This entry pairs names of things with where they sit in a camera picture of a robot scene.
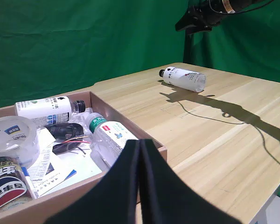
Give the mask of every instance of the black device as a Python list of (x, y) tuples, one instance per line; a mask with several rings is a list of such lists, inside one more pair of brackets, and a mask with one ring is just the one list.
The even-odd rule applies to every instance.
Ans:
[(185, 15), (176, 23), (175, 30), (186, 30), (189, 35), (211, 31), (212, 27), (220, 25), (221, 20), (227, 16), (260, 9), (274, 0), (269, 0), (266, 4), (251, 10), (242, 11), (244, 8), (262, 1), (264, 0), (205, 0), (198, 6), (188, 7)]
[[(83, 127), (77, 123), (55, 124), (55, 125), (46, 126), (46, 128), (54, 138), (60, 140), (68, 140), (84, 134)], [(65, 143), (54, 145), (53, 153), (60, 154), (60, 153), (65, 153), (67, 151), (71, 151), (75, 148), (80, 149), (79, 148), (80, 142), (77, 141), (79, 140), (75, 140), (75, 142), (68, 141)]]
[(83, 135), (83, 127), (76, 123), (62, 123), (46, 126), (51, 135), (56, 139), (68, 140)]

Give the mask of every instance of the water bottle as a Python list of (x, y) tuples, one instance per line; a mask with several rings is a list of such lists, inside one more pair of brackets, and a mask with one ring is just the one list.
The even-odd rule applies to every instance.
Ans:
[(201, 92), (205, 87), (206, 77), (199, 72), (168, 67), (160, 70), (159, 75), (164, 79), (165, 83), (186, 90)]
[(68, 122), (75, 113), (85, 111), (83, 100), (68, 97), (36, 99), (15, 103), (15, 113), (31, 119), (38, 127)]
[(127, 140), (137, 140), (121, 123), (107, 121), (99, 113), (91, 113), (85, 122), (93, 133), (93, 138), (98, 145), (98, 152), (109, 167), (117, 160)]

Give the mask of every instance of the paper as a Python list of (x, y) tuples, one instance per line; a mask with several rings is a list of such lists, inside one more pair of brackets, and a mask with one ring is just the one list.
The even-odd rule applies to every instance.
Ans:
[(83, 149), (86, 154), (79, 149), (74, 149), (70, 152), (58, 155), (64, 165), (72, 167), (77, 173), (44, 195), (53, 193), (59, 189), (68, 187), (102, 172), (90, 157), (91, 149), (89, 144), (82, 143), (79, 147)]
[(42, 196), (47, 191), (62, 183), (73, 171), (73, 168), (64, 164), (58, 156), (51, 152), (49, 168), (46, 175), (42, 180), (33, 180), (32, 183), (37, 194)]
[(31, 180), (41, 180), (48, 170), (50, 164), (50, 155), (53, 149), (55, 138), (47, 128), (37, 131), (40, 154), (35, 163), (29, 167), (28, 172)]

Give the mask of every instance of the tape roll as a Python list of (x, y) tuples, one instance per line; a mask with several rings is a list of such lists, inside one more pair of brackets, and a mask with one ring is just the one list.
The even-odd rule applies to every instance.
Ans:
[(13, 157), (21, 166), (29, 168), (39, 155), (36, 131), (36, 125), (27, 118), (0, 118), (0, 157)]

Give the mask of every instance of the red wire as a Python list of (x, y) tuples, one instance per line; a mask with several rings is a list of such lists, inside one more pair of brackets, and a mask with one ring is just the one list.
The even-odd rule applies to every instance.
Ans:
[(91, 142), (88, 142), (88, 141), (64, 141), (62, 143), (71, 143), (71, 142), (80, 142), (80, 143), (89, 143), (89, 144), (91, 144)]

